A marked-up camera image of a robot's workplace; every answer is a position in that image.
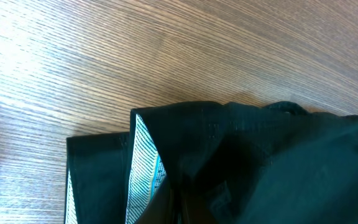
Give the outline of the black shorts white lining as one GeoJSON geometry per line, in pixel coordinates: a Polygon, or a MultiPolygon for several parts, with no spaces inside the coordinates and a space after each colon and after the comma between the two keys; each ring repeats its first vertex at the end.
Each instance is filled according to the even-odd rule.
{"type": "Polygon", "coordinates": [[[358,115],[212,101],[67,139],[65,223],[358,223],[358,115]]]}

